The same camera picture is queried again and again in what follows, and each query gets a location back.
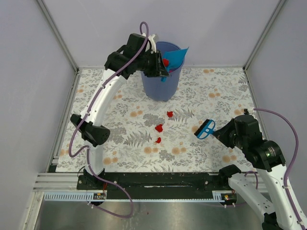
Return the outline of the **blue hand brush black bristles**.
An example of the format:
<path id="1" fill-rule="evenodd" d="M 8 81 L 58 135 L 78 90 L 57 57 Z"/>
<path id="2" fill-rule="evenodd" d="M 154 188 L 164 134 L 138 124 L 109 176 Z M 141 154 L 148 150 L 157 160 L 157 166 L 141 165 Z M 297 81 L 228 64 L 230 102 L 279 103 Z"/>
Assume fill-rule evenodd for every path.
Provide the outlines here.
<path id="1" fill-rule="evenodd" d="M 211 119 L 206 119 L 201 126 L 194 132 L 198 139 L 206 139 L 209 135 L 214 133 L 215 122 Z"/>

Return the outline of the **blue plastic dustpan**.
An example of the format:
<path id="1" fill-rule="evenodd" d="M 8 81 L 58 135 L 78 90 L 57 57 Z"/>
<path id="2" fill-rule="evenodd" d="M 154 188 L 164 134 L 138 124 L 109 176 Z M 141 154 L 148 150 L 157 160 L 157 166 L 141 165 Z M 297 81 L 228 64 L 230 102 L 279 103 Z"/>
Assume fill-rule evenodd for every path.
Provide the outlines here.
<path id="1" fill-rule="evenodd" d="M 166 68 L 168 73 L 178 69 L 182 63 L 184 62 L 186 53 L 188 48 L 185 49 L 177 49 L 173 51 L 167 51 L 166 49 L 162 49 L 162 59 L 166 58 L 169 60 L 169 66 Z"/>

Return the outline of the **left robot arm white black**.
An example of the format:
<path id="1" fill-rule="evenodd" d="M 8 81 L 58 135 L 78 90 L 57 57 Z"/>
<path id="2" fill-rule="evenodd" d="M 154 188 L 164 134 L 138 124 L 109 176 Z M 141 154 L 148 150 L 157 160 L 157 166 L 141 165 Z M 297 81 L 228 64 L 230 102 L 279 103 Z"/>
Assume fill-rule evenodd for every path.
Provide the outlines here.
<path id="1" fill-rule="evenodd" d="M 102 154 L 97 148 L 110 136 L 110 130 L 102 123 L 113 97 L 137 71 L 148 77 L 168 76 L 161 52 L 156 47 L 157 41 L 156 34 L 130 34 L 127 43 L 107 57 L 101 81 L 87 106 L 80 114 L 71 115 L 70 121 L 76 127 L 74 134 L 80 133 L 85 143 L 87 165 L 83 171 L 83 184 L 93 189 L 104 184 Z"/>

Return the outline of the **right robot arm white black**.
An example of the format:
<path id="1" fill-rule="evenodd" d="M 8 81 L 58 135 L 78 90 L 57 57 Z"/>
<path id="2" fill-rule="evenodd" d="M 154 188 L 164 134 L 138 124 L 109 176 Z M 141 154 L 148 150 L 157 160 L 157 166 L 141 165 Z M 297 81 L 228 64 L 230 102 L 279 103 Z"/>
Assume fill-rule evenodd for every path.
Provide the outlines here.
<path id="1" fill-rule="evenodd" d="M 235 190 L 257 214 L 264 230 L 305 230 L 307 217 L 286 178 L 283 153 L 277 143 L 263 139 L 258 121 L 252 115 L 240 115 L 213 136 L 226 147 L 242 151 L 263 180 L 270 200 L 240 172 L 220 175 L 219 186 Z"/>

